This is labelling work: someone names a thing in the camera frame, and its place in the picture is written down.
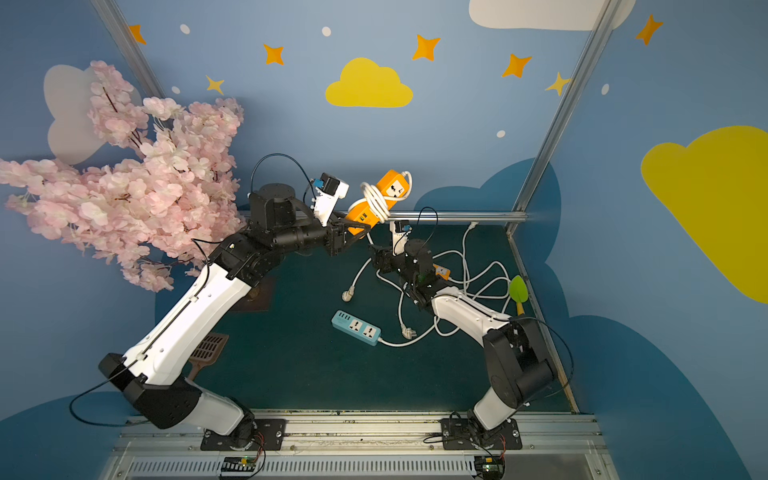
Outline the orange power strip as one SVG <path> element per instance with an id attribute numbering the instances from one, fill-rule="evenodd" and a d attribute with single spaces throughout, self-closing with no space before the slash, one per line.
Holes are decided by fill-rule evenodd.
<path id="1" fill-rule="evenodd" d="M 440 278 L 442 278 L 442 279 L 444 279 L 446 281 L 451 279 L 451 270 L 448 269 L 447 267 L 444 267 L 444 266 L 441 266 L 441 265 L 438 265 L 438 264 L 434 264 L 434 269 L 435 269 L 435 274 L 438 277 L 440 277 Z"/>
<path id="2" fill-rule="evenodd" d="M 409 197 L 412 184 L 409 171 L 394 170 L 388 171 L 376 185 L 363 182 L 363 198 L 350 206 L 345 219 L 369 227 L 385 223 L 390 217 L 392 207 Z"/>

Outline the pink cherry blossom tree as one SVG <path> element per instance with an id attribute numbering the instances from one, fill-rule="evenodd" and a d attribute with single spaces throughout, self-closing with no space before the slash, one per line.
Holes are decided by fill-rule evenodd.
<path id="1" fill-rule="evenodd" d="M 60 159 L 3 161 L 2 183 L 25 191 L 6 206 L 49 240 L 117 261 L 129 283 L 170 290 L 172 267 L 152 254 L 162 252 L 197 274 L 206 254 L 198 242 L 221 241 L 244 224 L 229 152 L 244 110 L 233 98 L 184 107 L 148 97 L 137 105 L 134 87 L 114 66 L 94 61 L 91 67 L 94 131 L 136 158 L 85 170 Z"/>

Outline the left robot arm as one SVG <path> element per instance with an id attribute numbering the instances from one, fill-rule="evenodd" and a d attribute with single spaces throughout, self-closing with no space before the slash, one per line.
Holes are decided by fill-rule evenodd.
<path id="1" fill-rule="evenodd" d="M 215 247 L 200 277 L 163 320 L 125 353 L 108 354 L 99 364 L 108 382 L 159 429 L 186 423 L 247 443 L 254 434 L 252 414 L 197 386 L 183 375 L 184 365 L 224 314 L 287 254 L 323 247 L 337 255 L 378 222 L 372 213 L 315 214 L 285 184 L 267 184 L 249 202 L 245 227 Z"/>

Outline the controller board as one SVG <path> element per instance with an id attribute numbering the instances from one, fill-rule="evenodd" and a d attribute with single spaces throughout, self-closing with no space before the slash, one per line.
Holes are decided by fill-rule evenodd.
<path id="1" fill-rule="evenodd" d="M 474 479 L 501 480 L 505 473 L 504 461 L 493 456 L 476 456 L 474 458 Z"/>
<path id="2" fill-rule="evenodd" d="M 257 473 L 259 461 L 253 456 L 225 457 L 220 465 L 219 477 L 250 478 Z"/>

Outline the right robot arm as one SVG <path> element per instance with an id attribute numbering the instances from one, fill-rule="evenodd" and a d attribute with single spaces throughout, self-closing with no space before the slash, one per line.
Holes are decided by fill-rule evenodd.
<path id="1" fill-rule="evenodd" d="M 557 379 L 537 319 L 512 317 L 472 299 L 437 274 L 424 241 L 407 241 L 399 254 L 376 245 L 369 251 L 374 267 L 382 274 L 397 274 L 417 307 L 452 323 L 482 346 L 490 388 L 469 414 L 475 430 L 497 429 Z"/>

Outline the green toy shovel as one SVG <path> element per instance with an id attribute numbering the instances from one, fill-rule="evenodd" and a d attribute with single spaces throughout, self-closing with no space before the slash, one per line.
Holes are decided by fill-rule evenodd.
<path id="1" fill-rule="evenodd" d="M 510 280 L 508 295 L 515 303 L 516 316 L 523 316 L 525 314 L 524 304 L 529 300 L 529 291 L 521 275 L 516 275 Z"/>

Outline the left controller board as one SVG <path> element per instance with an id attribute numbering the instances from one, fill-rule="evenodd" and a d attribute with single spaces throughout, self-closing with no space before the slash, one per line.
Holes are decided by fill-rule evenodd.
<path id="1" fill-rule="evenodd" d="M 225 457 L 220 465 L 219 477 L 250 478 L 257 473 L 259 461 L 253 456 Z"/>

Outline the teal power strip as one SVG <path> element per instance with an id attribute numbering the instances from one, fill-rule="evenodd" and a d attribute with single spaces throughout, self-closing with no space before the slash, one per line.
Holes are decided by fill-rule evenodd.
<path id="1" fill-rule="evenodd" d="M 345 311 L 338 310 L 331 319 L 332 326 L 367 345 L 376 346 L 381 330 Z"/>

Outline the right controller board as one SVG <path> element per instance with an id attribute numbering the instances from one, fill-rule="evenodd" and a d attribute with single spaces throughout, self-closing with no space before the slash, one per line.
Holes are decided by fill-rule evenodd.
<path id="1" fill-rule="evenodd" d="M 501 480 L 505 473 L 504 461 L 493 456 L 476 456 L 474 458 L 474 479 Z"/>

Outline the brown toy spatula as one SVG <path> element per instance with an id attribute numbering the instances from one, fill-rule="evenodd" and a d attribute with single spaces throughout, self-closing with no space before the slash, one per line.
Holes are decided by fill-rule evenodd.
<path id="1" fill-rule="evenodd" d="M 227 334 L 210 332 L 201 340 L 188 359 L 191 369 L 187 378 L 190 381 L 194 381 L 202 369 L 219 359 L 229 338 Z"/>

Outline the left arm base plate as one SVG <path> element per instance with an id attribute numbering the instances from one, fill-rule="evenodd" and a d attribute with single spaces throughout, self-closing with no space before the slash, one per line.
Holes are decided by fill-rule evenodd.
<path id="1" fill-rule="evenodd" d="M 206 430 L 201 451 L 257 452 L 279 451 L 285 437 L 286 420 L 282 418 L 244 419 L 230 434 Z"/>

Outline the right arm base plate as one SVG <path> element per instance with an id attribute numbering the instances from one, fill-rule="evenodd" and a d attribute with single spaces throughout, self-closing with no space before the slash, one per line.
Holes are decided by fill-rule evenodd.
<path id="1" fill-rule="evenodd" d="M 487 430 L 474 419 L 451 417 L 439 421 L 442 446 L 445 450 L 521 450 L 522 434 L 515 419 L 503 421 Z"/>

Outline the aluminium front rail frame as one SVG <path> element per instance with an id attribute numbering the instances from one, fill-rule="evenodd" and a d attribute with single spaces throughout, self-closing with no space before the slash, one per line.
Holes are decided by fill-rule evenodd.
<path id="1" fill-rule="evenodd" d="M 224 479 L 474 479 L 474 458 L 504 461 L 502 479 L 616 479 L 619 474 L 591 415 L 521 413 L 513 416 L 521 450 L 445 450 L 444 411 L 258 410 L 256 418 L 285 419 L 279 451 L 201 451 L 205 430 L 182 425 L 124 429 L 103 479 L 221 479 L 222 460 L 253 456 L 250 478 Z"/>

